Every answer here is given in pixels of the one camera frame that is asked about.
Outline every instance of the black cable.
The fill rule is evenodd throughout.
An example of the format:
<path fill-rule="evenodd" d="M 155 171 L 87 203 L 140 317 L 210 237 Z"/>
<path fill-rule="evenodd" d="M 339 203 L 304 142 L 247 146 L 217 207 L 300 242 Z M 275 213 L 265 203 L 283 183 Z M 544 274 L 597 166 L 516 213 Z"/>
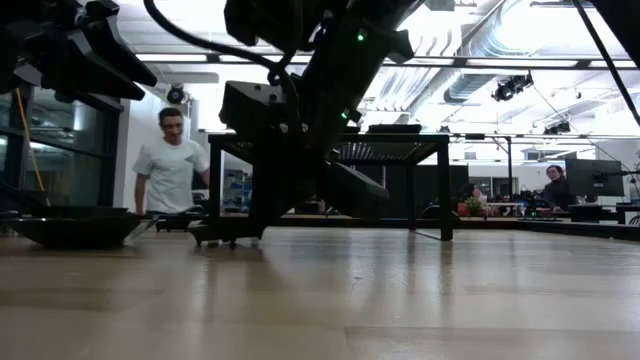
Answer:
<path fill-rule="evenodd" d="M 598 51 L 600 51 L 602 58 L 607 63 L 607 67 L 611 72 L 611 76 L 613 77 L 613 80 L 616 82 L 618 89 L 620 89 L 620 94 L 622 94 L 624 101 L 627 103 L 627 106 L 629 107 L 629 110 L 631 111 L 633 118 L 638 123 L 638 126 L 640 126 L 640 115 L 638 115 L 638 110 L 636 109 L 636 105 L 633 103 L 633 99 L 631 99 L 631 95 L 629 95 L 629 91 L 627 90 L 627 87 L 624 85 L 624 82 L 620 77 L 620 73 L 618 73 L 618 70 L 616 69 L 616 66 L 613 63 L 611 56 L 609 56 L 609 53 L 607 52 L 607 48 L 604 46 L 604 43 L 600 39 L 600 36 L 598 36 L 598 32 L 596 31 L 596 28 L 591 23 L 591 20 L 589 20 L 589 15 L 587 15 L 587 12 L 584 10 L 584 7 L 582 7 L 580 0 L 572 0 L 572 1 L 576 9 L 578 9 L 578 13 L 582 18 L 584 25 L 587 27 L 589 34 L 593 38 L 593 41 L 596 43 L 596 46 L 598 47 Z"/>
<path fill-rule="evenodd" d="M 156 6 L 154 0 L 144 0 L 144 7 L 149 13 L 149 16 L 166 32 L 177 37 L 178 39 L 189 43 L 191 45 L 195 45 L 197 47 L 201 47 L 203 49 L 216 51 L 219 53 L 237 56 L 239 58 L 249 60 L 258 65 L 264 66 L 271 71 L 275 71 L 278 74 L 278 77 L 282 81 L 282 90 L 287 96 L 287 105 L 289 107 L 289 115 L 291 117 L 290 120 L 294 122 L 299 122 L 298 115 L 298 92 L 296 91 L 295 86 L 293 85 L 293 81 L 291 81 L 291 77 L 287 74 L 284 68 L 278 66 L 278 63 L 275 63 L 261 55 L 253 53 L 251 51 L 247 51 L 244 49 L 238 49 L 233 46 L 224 45 L 215 43 L 212 41 L 201 39 L 197 36 L 191 35 L 188 32 L 180 29 L 178 26 L 174 25 L 169 19 L 167 19 L 158 7 Z"/>
<path fill-rule="evenodd" d="M 287 66 L 291 63 L 291 60 L 296 55 L 298 48 L 302 41 L 304 40 L 302 37 L 304 36 L 304 10 L 302 7 L 302 0 L 290 0 L 294 13 L 294 23 L 293 23 L 293 37 L 291 41 L 291 48 L 285 51 L 284 56 L 277 64 L 277 68 L 271 69 L 269 71 L 269 75 L 267 75 L 267 80 L 269 80 L 269 84 L 271 85 L 279 85 L 280 78 L 276 78 L 278 75 L 278 71 L 282 70 L 286 72 Z"/>

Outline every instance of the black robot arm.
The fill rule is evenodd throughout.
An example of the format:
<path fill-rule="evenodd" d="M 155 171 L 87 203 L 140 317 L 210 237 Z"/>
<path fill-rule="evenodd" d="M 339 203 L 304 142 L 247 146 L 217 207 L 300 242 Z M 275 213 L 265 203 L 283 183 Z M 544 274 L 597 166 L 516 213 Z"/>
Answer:
<path fill-rule="evenodd" d="M 28 79 L 67 97 L 142 99 L 134 82 L 154 86 L 156 77 L 121 39 L 119 10 L 111 0 L 11 1 L 0 13 L 0 93 Z"/>
<path fill-rule="evenodd" d="M 319 195 L 346 215 L 379 218 L 389 193 L 329 159 L 385 59 L 413 57 L 408 32 L 396 29 L 422 0 L 229 0 L 227 31 L 252 46 L 263 39 L 284 52 L 275 63 L 197 39 L 145 0 L 168 32 L 203 48 L 239 56 L 270 70 L 270 85 L 227 82 L 220 119 L 251 144 L 254 235 L 306 199 Z M 285 66 L 296 50 L 313 51 L 302 76 Z"/>

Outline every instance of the man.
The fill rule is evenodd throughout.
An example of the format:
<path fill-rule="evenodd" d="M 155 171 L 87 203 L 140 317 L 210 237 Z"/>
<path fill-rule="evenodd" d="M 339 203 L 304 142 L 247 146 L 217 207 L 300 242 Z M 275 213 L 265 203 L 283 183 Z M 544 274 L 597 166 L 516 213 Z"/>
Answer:
<path fill-rule="evenodd" d="M 177 214 L 193 207 L 191 183 L 194 170 L 209 186 L 209 162 L 204 149 L 195 141 L 184 140 L 184 119 L 180 110 L 166 108 L 158 115 L 164 137 L 143 145 L 133 171 L 136 179 L 136 213 L 147 211 Z"/>

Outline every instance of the woman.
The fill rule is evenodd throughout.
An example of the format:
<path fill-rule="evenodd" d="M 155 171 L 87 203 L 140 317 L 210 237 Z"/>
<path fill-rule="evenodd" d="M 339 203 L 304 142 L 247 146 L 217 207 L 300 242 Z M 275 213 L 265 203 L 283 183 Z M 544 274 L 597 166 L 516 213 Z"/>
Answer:
<path fill-rule="evenodd" d="M 569 205 L 576 204 L 576 197 L 569 193 L 569 183 L 564 170 L 558 165 L 547 168 L 547 177 L 551 182 L 544 187 L 544 199 L 552 212 L 567 211 Z"/>

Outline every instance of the black table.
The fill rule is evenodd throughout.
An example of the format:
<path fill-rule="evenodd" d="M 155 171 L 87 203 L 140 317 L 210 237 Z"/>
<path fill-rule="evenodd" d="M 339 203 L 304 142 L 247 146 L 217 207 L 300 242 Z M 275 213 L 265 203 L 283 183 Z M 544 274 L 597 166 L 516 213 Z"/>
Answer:
<path fill-rule="evenodd" d="M 235 134 L 209 134 L 211 144 L 211 180 L 209 191 L 210 224 L 224 226 L 220 215 L 221 154 L 225 151 L 249 164 L 253 164 L 252 144 Z M 414 168 L 429 156 L 438 156 L 438 198 L 450 199 L 449 187 L 449 135 L 422 134 L 343 134 L 336 146 L 337 161 L 344 165 L 401 166 L 406 169 L 406 197 L 409 230 L 416 230 Z M 440 240 L 453 238 L 453 217 L 450 201 L 440 202 Z"/>

